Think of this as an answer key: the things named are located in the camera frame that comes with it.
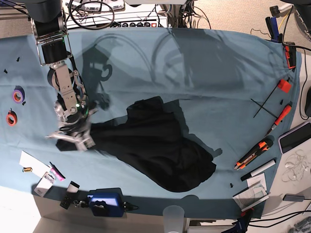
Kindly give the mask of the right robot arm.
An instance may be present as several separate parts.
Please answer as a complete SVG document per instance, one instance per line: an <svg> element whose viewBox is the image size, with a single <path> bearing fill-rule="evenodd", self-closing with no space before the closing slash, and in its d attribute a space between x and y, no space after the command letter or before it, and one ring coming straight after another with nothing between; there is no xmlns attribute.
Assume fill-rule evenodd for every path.
<svg viewBox="0 0 311 233"><path fill-rule="evenodd" d="M54 111L59 130L50 138L70 142L86 151L95 145L89 117L96 112L76 68L60 0L24 0L41 66L49 66L48 82L57 92Z"/></svg>

